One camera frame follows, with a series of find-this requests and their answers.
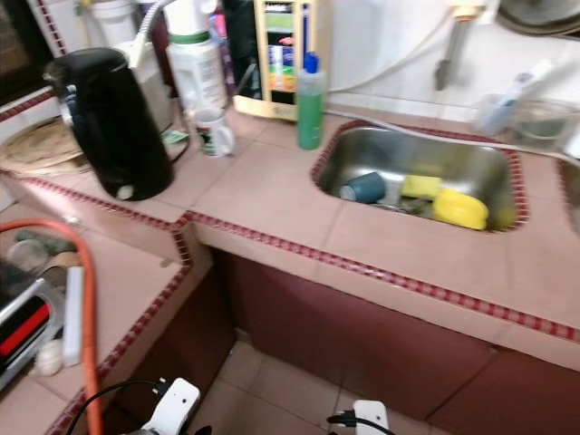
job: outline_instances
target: black electric kettle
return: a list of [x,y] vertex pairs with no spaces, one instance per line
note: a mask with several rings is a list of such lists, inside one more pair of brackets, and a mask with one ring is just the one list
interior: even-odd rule
[[44,79],[107,193],[138,201],[171,184],[171,162],[122,52],[100,47],[68,53],[46,66]]

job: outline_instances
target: sink basin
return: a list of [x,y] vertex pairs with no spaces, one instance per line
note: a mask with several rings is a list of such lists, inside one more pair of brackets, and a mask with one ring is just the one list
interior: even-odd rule
[[560,173],[572,217],[572,226],[580,235],[580,168],[566,161],[560,162]]
[[[376,171],[387,184],[386,198],[394,193],[397,201],[407,174],[439,177],[442,188],[478,198],[488,207],[487,231],[513,229],[524,220],[518,211],[526,201],[523,197],[516,201],[511,176],[517,169],[510,166],[510,159],[517,161],[517,155],[511,151],[423,139],[373,126],[338,134],[330,153],[323,153],[328,157],[313,171],[316,185],[328,195],[339,198],[346,181]],[[420,215],[428,218],[430,211]]]

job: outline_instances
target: green bottle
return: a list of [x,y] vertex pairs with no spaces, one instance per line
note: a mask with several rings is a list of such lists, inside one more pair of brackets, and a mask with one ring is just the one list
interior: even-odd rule
[[298,73],[298,146],[315,150],[320,146],[326,73],[318,71],[318,56],[307,53]]

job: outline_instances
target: blue bottle cap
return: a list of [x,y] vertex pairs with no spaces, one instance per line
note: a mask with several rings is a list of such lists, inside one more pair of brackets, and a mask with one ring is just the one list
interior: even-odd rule
[[304,68],[307,73],[318,73],[318,56],[314,52],[309,52],[304,56]]

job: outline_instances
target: kitchen counter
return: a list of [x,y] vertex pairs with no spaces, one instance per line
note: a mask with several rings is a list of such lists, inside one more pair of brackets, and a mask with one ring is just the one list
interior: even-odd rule
[[[54,219],[22,204],[0,213],[0,222],[23,218]],[[12,245],[15,231],[0,235],[2,255]],[[57,234],[46,228],[38,231]],[[209,270],[211,260],[208,253],[197,252],[195,267],[186,269],[181,261],[128,246],[87,227],[77,227],[76,232],[87,242],[95,264],[97,358],[101,387],[105,387],[130,376]],[[0,434],[64,433],[82,401],[82,387],[80,364],[50,377],[24,371],[0,393]]]
[[[456,122],[360,114],[469,133]],[[508,232],[478,232],[319,190],[310,171],[349,119],[327,115],[323,147],[304,151],[290,123],[227,116],[237,135],[235,157],[188,150],[174,183],[148,201],[116,201],[92,174],[5,182],[23,203],[54,193],[56,185],[60,195],[98,199],[97,207],[114,205],[117,213],[164,219],[183,213],[204,244],[580,371],[580,236],[554,159],[518,153],[527,222]]]

